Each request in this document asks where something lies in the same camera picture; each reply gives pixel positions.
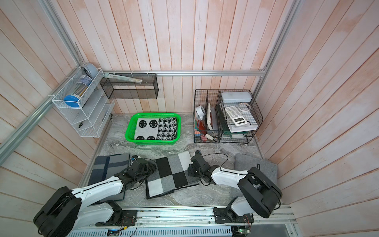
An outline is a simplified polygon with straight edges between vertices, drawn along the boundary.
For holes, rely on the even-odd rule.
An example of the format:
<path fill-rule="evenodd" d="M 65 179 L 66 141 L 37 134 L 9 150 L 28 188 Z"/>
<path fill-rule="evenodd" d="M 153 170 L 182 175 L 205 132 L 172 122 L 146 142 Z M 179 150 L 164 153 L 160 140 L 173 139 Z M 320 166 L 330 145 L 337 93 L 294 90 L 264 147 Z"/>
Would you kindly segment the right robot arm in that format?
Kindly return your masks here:
<path fill-rule="evenodd" d="M 282 191 L 258 168 L 237 171 L 222 166 L 211 166 L 196 151 L 190 159 L 189 175 L 206 181 L 207 185 L 226 185 L 241 191 L 242 197 L 236 197 L 226 208 L 213 208 L 215 222 L 251 224 L 253 214 L 269 218 L 274 210 L 280 208 Z"/>

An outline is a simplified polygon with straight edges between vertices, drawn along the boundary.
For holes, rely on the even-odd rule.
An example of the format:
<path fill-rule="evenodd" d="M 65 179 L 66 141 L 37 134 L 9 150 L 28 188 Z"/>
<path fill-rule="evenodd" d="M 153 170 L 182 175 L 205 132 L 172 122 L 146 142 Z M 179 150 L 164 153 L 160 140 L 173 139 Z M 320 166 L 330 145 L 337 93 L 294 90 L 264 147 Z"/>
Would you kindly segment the grey black checkered scarf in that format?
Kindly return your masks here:
<path fill-rule="evenodd" d="M 188 151 L 157 159 L 156 171 L 145 181 L 147 199 L 197 186 L 199 178 L 189 176 L 188 167 L 192 164 L 190 159 Z"/>

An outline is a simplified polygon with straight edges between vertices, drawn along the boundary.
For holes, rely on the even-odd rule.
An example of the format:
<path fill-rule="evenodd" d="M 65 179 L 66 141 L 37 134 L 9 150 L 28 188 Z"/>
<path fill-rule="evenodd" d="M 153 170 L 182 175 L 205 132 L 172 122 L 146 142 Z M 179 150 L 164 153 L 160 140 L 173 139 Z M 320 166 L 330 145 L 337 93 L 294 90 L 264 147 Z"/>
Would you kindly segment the black white smiley scarf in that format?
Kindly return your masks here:
<path fill-rule="evenodd" d="M 177 120 L 171 118 L 139 118 L 134 140 L 171 141 L 177 136 Z"/>

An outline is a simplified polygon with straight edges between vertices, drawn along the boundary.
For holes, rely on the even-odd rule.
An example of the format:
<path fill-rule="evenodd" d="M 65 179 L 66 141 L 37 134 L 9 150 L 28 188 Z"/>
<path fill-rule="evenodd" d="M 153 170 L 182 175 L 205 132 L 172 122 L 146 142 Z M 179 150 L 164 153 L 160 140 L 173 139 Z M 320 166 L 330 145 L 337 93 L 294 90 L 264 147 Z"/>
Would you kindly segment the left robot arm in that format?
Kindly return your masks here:
<path fill-rule="evenodd" d="M 44 237 L 65 237 L 71 231 L 100 223 L 103 226 L 124 226 L 126 217 L 121 207 L 107 197 L 133 190 L 157 170 L 157 163 L 134 156 L 123 171 L 98 183 L 69 189 L 58 189 L 33 218 L 38 234 Z"/>

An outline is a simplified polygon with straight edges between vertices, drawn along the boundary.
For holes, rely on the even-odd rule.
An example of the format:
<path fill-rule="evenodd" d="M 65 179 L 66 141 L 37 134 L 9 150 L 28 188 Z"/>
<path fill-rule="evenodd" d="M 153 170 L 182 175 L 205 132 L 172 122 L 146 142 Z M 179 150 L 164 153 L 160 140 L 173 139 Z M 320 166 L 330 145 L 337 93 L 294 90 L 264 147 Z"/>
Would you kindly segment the grey navy striped scarf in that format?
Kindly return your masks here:
<path fill-rule="evenodd" d="M 98 156 L 91 170 L 88 185 L 104 181 L 129 166 L 130 154 Z"/>

